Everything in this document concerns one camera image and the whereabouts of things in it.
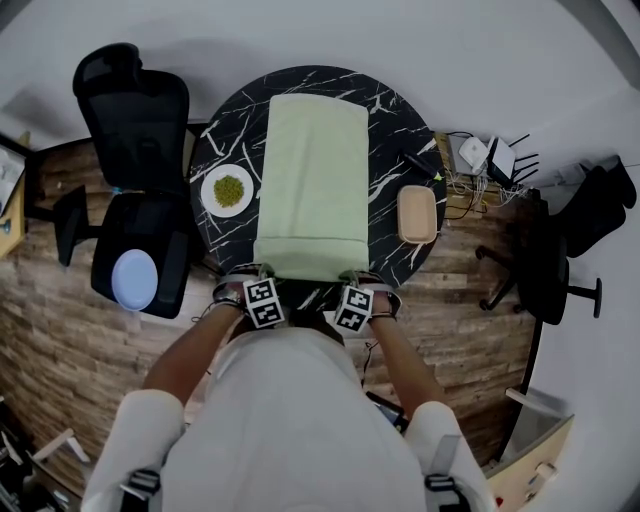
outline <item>tan container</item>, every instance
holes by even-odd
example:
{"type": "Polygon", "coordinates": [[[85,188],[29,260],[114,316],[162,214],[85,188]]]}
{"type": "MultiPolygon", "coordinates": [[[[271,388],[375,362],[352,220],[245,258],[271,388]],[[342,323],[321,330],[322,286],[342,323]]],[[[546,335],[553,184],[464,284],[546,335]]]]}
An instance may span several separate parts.
{"type": "Polygon", "coordinates": [[[438,212],[433,190],[418,185],[398,193],[398,234],[410,244],[430,244],[438,234],[438,212]]]}

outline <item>white shirt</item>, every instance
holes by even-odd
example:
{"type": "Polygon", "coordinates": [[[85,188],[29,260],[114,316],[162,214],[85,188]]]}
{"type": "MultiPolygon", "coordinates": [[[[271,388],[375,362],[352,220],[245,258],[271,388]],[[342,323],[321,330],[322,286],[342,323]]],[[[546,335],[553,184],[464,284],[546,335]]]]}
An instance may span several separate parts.
{"type": "MultiPolygon", "coordinates": [[[[424,511],[443,404],[420,406],[403,438],[362,392],[345,349],[310,329],[247,333],[220,351],[206,402],[184,432],[163,391],[127,395],[87,486],[85,511],[119,510],[136,469],[162,467],[166,511],[424,511]]],[[[495,507],[462,439],[451,474],[495,507]]]]}

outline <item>person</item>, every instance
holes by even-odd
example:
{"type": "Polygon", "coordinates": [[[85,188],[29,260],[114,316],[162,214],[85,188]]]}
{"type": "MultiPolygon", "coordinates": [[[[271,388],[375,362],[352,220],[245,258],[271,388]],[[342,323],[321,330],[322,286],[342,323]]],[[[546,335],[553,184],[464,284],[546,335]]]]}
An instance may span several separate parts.
{"type": "Polygon", "coordinates": [[[131,509],[134,477],[146,470],[159,475],[160,491],[142,510],[436,512],[425,478],[444,438],[454,443],[446,476],[463,490],[466,510],[494,510],[433,370],[390,314],[387,295],[376,292],[373,302],[371,329],[410,420],[404,437],[363,393],[321,314],[298,312],[294,327],[251,331],[241,308],[218,304],[123,399],[82,510],[131,509]],[[185,431],[184,407],[212,361],[205,403],[185,431]]]}

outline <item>black buckle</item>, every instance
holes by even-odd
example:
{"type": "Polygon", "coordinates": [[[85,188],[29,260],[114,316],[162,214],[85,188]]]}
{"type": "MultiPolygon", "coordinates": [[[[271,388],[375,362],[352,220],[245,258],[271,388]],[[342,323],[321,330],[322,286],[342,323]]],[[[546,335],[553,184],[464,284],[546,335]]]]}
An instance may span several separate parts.
{"type": "Polygon", "coordinates": [[[427,475],[424,477],[424,485],[431,492],[456,491],[456,483],[447,475],[427,475]]]}
{"type": "Polygon", "coordinates": [[[120,488],[142,501],[148,501],[160,489],[160,475],[150,469],[138,469],[131,473],[126,484],[120,488]]]}

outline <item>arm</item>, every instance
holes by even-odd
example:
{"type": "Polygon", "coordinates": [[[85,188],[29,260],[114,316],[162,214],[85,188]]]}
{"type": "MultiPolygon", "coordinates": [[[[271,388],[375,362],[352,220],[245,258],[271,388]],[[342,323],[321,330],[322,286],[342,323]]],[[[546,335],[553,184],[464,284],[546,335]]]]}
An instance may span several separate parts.
{"type": "MultiPolygon", "coordinates": [[[[385,294],[376,293],[374,313],[390,311],[385,294]]],[[[374,318],[371,328],[382,348],[389,378],[409,419],[426,402],[445,402],[444,390],[393,318],[374,318]]]]}
{"type": "Polygon", "coordinates": [[[221,304],[194,325],[149,370],[142,389],[159,389],[186,405],[209,368],[227,330],[242,311],[221,304]]]}

